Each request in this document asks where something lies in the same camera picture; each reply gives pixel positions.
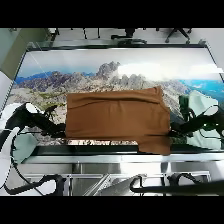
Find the gray floor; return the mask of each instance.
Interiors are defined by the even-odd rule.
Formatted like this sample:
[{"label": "gray floor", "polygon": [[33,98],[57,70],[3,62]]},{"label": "gray floor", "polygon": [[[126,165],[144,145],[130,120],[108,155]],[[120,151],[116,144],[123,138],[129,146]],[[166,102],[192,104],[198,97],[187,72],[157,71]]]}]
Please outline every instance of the gray floor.
[{"label": "gray floor", "polygon": [[[76,39],[84,39],[84,34],[82,28],[74,28],[71,30],[70,28],[59,28],[60,35],[57,35],[55,41],[69,41]],[[147,30],[138,29],[134,33],[134,38],[141,38],[147,40],[148,43],[158,43],[164,42],[165,38],[169,33],[169,29],[161,28],[159,32],[156,32],[155,28],[147,28]],[[113,28],[101,28],[100,36],[101,39],[110,39],[112,34],[117,35],[125,35],[124,30],[118,30]],[[97,28],[86,28],[86,35],[88,39],[97,39]],[[224,28],[193,28],[192,33],[190,34],[191,43],[198,43],[200,39],[206,39],[215,55],[215,59],[217,64],[224,69]],[[175,33],[173,37],[170,39],[170,43],[185,43],[185,37],[179,32]],[[103,167],[99,165],[89,165],[88,173],[101,173]],[[65,174],[72,172],[71,165],[20,165],[19,169],[24,174],[28,173],[58,173]],[[222,172],[219,174],[219,178],[223,178]],[[15,174],[15,171],[12,169],[9,179],[7,181],[7,185],[9,187],[18,187],[23,183],[21,179]]]}]

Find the folded brown fabric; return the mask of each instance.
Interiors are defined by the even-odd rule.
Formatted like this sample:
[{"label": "folded brown fabric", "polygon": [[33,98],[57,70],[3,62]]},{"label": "folded brown fabric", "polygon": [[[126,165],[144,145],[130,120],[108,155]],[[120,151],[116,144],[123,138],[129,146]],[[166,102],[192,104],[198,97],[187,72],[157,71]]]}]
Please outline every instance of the folded brown fabric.
[{"label": "folded brown fabric", "polygon": [[67,139],[137,141],[141,152],[168,155],[169,130],[160,87],[67,95]]}]

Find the brown cloth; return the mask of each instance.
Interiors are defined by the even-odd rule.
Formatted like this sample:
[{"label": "brown cloth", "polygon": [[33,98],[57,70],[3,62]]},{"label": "brown cloth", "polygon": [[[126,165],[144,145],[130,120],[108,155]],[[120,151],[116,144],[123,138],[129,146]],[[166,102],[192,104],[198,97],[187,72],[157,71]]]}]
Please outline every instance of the brown cloth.
[{"label": "brown cloth", "polygon": [[69,93],[67,139],[137,141],[139,151],[170,154],[170,110],[160,87]]}]

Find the table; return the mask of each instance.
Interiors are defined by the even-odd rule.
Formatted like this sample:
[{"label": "table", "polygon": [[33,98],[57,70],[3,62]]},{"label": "table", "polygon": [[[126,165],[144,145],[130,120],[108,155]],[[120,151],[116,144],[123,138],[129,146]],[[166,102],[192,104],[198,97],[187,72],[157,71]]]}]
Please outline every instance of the table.
[{"label": "table", "polygon": [[[42,110],[57,105],[55,123],[65,122],[67,92],[119,91],[161,85],[164,101],[171,108],[171,121],[177,122],[182,120],[178,96],[187,95],[192,90],[199,90],[218,99],[220,104],[223,103],[222,75],[205,72],[208,66],[214,67],[216,63],[209,46],[203,41],[188,45],[136,44],[125,47],[38,46],[29,48],[26,52],[6,104],[30,101]],[[195,74],[197,69],[204,69],[203,73]],[[35,156],[139,154],[136,142],[64,142],[61,139],[42,137],[40,134],[36,134],[36,138],[40,146],[35,150]],[[181,144],[172,145],[171,152],[174,154],[214,153],[214,150],[188,146],[184,142],[176,143]]]}]

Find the mountain print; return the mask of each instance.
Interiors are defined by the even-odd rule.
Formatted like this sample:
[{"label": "mountain print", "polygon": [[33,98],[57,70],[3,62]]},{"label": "mountain print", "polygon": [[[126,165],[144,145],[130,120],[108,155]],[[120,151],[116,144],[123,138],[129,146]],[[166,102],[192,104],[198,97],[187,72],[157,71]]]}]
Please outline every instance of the mountain print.
[{"label": "mountain print", "polygon": [[[96,73],[74,72],[73,74],[62,74],[59,71],[49,71],[23,78],[17,77],[7,104],[31,102],[41,110],[49,106],[57,105],[54,114],[55,123],[64,123],[66,119],[66,94],[68,92],[105,92],[131,89],[146,89],[161,86],[163,89],[163,100],[171,110],[171,122],[183,122],[180,113],[178,98],[188,95],[196,89],[203,94],[210,95],[224,101],[223,83],[219,81],[203,80],[172,80],[172,81],[149,81],[142,75],[132,74],[130,77],[117,75],[119,62],[102,64]],[[51,139],[48,136],[35,134],[39,145],[63,144],[60,139]],[[76,140],[68,144],[137,144],[136,142],[116,141],[90,141]]]}]

